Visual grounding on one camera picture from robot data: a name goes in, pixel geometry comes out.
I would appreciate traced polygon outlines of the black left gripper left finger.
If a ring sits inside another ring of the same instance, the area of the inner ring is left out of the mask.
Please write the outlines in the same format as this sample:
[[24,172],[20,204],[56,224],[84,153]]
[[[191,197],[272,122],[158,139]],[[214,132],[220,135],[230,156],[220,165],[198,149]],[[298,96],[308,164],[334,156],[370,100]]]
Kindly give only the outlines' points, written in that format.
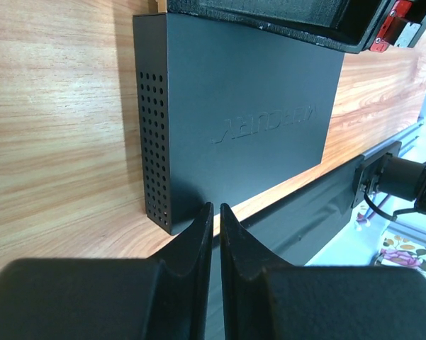
[[0,271],[0,339],[202,339],[213,205],[146,259],[19,259]]

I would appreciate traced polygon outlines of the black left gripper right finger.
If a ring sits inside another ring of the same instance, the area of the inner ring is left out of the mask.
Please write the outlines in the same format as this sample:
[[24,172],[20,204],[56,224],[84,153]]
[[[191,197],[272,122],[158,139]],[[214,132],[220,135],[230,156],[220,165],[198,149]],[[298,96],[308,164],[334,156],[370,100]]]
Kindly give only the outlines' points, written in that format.
[[294,266],[220,207],[227,339],[426,339],[426,278],[389,266]]

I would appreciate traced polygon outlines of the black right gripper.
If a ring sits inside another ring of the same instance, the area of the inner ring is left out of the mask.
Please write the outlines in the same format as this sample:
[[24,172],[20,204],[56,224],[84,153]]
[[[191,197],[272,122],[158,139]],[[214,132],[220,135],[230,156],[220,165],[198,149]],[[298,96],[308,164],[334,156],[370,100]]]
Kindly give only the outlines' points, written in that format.
[[426,30],[426,1],[390,1],[364,49],[383,53],[389,47],[414,48]]

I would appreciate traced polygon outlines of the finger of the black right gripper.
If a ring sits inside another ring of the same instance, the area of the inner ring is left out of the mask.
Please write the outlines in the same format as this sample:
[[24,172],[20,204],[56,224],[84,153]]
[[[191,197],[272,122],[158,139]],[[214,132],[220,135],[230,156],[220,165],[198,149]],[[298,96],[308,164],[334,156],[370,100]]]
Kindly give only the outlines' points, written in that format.
[[168,13],[237,23],[305,43],[358,54],[385,1],[165,1]]

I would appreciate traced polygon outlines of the black network switch box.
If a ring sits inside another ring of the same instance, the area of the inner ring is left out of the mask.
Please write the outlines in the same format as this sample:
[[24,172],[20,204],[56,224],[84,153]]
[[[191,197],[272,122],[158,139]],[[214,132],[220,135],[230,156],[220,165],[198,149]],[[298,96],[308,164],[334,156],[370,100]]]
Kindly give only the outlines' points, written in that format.
[[322,161],[343,53],[171,13],[133,37],[145,209],[168,234]]

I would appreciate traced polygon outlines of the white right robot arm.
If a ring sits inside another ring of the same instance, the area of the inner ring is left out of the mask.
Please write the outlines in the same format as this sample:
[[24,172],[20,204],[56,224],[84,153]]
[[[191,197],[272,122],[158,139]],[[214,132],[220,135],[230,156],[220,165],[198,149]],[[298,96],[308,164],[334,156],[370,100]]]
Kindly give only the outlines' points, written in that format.
[[[159,1],[158,9],[352,54],[413,48],[426,31],[426,1]],[[413,212],[426,215],[426,164],[386,155],[359,167],[353,187],[387,220]]]

